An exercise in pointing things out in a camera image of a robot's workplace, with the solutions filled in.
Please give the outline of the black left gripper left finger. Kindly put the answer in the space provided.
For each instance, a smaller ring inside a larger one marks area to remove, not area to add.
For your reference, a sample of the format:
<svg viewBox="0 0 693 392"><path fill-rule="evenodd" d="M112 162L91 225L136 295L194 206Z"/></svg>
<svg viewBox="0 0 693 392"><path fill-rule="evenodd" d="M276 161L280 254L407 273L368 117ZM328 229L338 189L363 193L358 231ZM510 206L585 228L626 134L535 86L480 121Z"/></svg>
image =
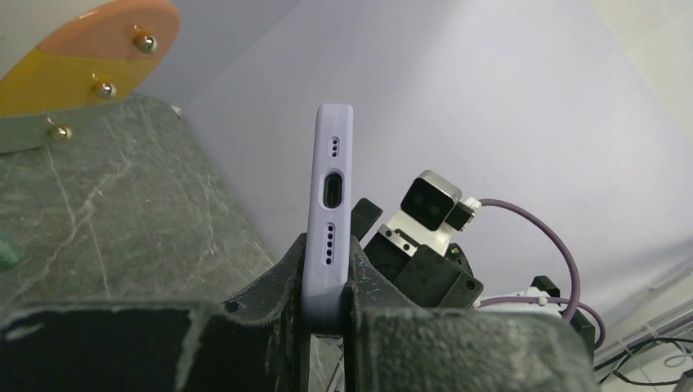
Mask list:
<svg viewBox="0 0 693 392"><path fill-rule="evenodd" d="M305 391L306 238L222 303L33 303L1 320L4 391Z"/></svg>

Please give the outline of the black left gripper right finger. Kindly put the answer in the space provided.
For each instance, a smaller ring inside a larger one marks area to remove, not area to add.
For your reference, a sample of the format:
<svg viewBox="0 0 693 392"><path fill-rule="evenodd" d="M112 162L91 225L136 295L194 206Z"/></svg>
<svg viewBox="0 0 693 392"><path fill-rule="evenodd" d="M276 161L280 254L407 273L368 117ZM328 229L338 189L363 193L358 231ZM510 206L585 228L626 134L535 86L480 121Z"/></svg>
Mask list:
<svg viewBox="0 0 693 392"><path fill-rule="evenodd" d="M351 240L344 367L349 391L595 391L583 340L538 313L424 309Z"/></svg>

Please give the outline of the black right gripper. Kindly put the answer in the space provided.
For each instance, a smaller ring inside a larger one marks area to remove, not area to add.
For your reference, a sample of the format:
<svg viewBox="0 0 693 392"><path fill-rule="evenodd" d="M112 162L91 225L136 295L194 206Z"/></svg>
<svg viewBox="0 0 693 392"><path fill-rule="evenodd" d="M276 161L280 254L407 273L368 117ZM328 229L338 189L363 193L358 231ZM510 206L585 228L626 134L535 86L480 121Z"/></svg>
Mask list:
<svg viewBox="0 0 693 392"><path fill-rule="evenodd" d="M368 198L351 209L351 236L362 240L383 210ZM424 308L469 309L484 285L474 277L457 244L441 255L399 229L382 225L364 249L371 265L404 296Z"/></svg>

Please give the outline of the phone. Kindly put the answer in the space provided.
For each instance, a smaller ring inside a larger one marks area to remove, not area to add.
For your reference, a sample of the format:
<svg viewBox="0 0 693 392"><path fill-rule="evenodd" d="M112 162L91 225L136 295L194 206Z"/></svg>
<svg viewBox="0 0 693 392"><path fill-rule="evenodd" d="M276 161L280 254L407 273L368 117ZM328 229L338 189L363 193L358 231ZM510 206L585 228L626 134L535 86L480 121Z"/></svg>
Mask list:
<svg viewBox="0 0 693 392"><path fill-rule="evenodd" d="M349 274L353 108L322 104L317 111L301 312L311 334L336 336Z"/></svg>

